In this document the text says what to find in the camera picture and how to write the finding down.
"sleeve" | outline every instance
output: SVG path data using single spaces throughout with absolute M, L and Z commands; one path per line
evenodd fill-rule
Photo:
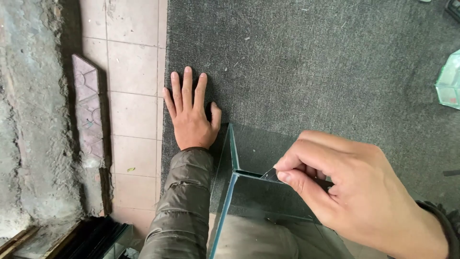
M 448 259 L 460 258 L 460 214 L 458 210 L 447 213 L 441 204 L 434 205 L 428 201 L 417 201 L 422 209 L 431 212 L 441 223 L 447 242 L 449 243 Z
M 139 259 L 206 258 L 212 169 L 212 156 L 204 148 L 188 148 L 173 157 Z

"wrist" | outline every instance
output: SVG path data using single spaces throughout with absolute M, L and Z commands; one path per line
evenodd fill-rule
M 418 219 L 398 238 L 390 255 L 398 259 L 446 259 L 449 244 L 441 223 L 430 212 L 417 209 Z

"left hand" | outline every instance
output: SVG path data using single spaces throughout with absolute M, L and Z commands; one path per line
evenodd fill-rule
M 209 149 L 220 129 L 222 111 L 215 102 L 211 104 L 212 119 L 209 122 L 204 113 L 204 93 L 206 91 L 207 75 L 202 73 L 195 89 L 195 101 L 192 104 L 192 68 L 184 69 L 184 82 L 180 89 L 179 75 L 171 73 L 172 97 L 169 90 L 163 88 L 163 96 L 174 125 L 174 135 L 180 150 L 189 147 Z

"gray carpet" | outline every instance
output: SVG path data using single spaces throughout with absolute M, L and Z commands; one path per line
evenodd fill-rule
M 445 1 L 169 0 L 165 84 L 191 65 L 223 122 L 296 136 L 323 130 L 378 145 L 402 182 L 460 207 L 460 111 L 435 83 L 460 49 Z M 164 115 L 162 183 L 178 151 Z

